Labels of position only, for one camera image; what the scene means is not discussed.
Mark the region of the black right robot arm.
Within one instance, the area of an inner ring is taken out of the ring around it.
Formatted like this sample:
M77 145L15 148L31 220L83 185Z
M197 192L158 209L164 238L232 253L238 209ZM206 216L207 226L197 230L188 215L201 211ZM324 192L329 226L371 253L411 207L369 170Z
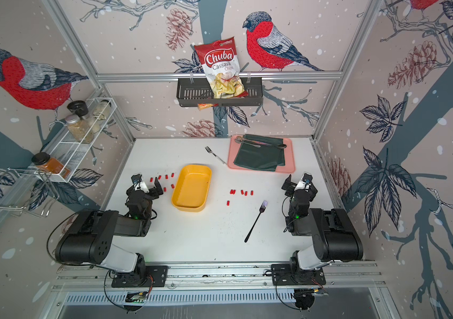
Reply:
M318 194L310 174L304 174L298 183L288 176L282 190L289 199L284 230L295 237L311 239L308 248L292 254L292 273L316 271L335 261L346 263L363 259L362 241L344 209L310 207Z

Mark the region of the yellow plastic storage tray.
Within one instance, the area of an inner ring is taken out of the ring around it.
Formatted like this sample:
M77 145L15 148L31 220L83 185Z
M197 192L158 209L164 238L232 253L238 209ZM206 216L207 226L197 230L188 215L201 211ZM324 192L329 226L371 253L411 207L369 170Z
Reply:
M190 164L179 173L171 198L172 205L180 211L198 213L207 202L212 170L208 166Z

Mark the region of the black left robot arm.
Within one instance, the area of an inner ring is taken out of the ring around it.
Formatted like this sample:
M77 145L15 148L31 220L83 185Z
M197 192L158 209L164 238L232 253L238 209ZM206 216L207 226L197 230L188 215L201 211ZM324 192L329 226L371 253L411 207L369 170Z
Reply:
M152 205L164 190L156 179L151 188L139 180L127 191L125 215L118 211L83 209L56 245L54 258L62 265L95 265L119 274L147 276L143 255L113 244L114 236L145 237L157 217Z

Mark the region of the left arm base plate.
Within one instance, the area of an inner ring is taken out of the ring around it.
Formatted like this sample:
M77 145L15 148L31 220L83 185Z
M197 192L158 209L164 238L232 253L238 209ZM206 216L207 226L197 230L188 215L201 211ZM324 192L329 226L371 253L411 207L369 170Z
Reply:
M169 267L166 265L145 266L144 272L116 273L112 279L112 288L161 288L165 286Z

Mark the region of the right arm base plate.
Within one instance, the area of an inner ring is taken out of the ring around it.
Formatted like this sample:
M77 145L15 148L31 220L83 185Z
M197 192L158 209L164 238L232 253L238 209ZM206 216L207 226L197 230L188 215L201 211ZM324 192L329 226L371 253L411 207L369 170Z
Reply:
M274 286L319 286L326 284L321 268L313 271L303 271L300 268L293 271L289 263L271 264L269 270Z

